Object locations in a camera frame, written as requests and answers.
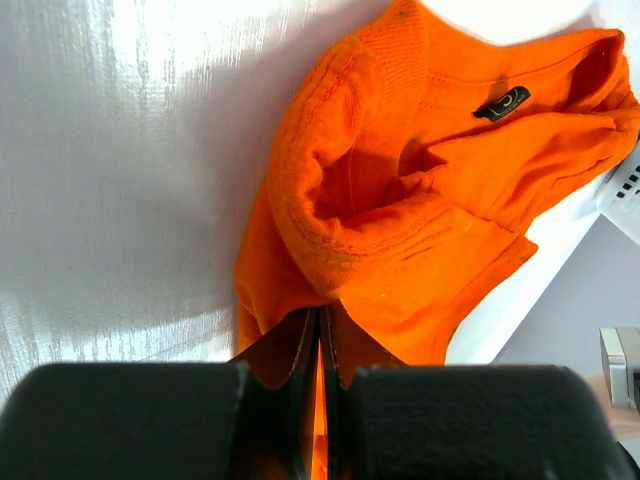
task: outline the black label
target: black label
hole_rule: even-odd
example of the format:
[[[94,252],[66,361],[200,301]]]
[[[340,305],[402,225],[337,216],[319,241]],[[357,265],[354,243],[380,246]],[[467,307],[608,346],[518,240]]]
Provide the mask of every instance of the black label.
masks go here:
[[[513,87],[504,96],[492,105],[486,105],[481,109],[473,112],[476,118],[486,117],[492,122],[500,120],[502,117],[509,115],[516,108],[531,96],[529,90],[524,87]]]

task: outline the white device with vents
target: white device with vents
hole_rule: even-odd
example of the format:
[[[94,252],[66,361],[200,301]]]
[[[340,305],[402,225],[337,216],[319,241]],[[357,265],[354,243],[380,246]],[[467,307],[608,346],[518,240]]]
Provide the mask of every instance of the white device with vents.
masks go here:
[[[598,209],[640,245],[640,143],[603,187]]]

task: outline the logo on label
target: logo on label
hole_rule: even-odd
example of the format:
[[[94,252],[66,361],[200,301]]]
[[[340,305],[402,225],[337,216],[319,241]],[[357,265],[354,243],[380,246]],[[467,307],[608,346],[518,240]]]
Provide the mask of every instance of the logo on label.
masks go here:
[[[473,112],[473,116],[476,118],[486,117],[492,122],[496,122],[513,112],[530,96],[529,90],[525,87],[513,87],[496,103],[486,105]]]

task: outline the garment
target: garment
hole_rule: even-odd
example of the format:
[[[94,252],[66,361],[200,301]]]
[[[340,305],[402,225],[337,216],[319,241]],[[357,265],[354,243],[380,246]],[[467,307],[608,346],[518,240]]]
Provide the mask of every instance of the garment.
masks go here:
[[[460,322],[535,253],[533,219],[636,143],[623,44],[590,29],[496,47],[396,0],[330,48],[247,226],[238,347],[339,301],[400,360],[442,364]]]

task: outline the orange shirt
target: orange shirt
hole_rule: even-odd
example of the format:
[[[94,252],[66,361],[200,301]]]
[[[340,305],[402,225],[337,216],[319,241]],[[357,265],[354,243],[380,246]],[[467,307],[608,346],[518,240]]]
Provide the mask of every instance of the orange shirt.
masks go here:
[[[535,253],[533,219],[636,143],[623,43],[591,29],[496,47],[396,0],[330,48],[247,226],[239,348],[339,300],[402,361],[442,364],[465,316]]]

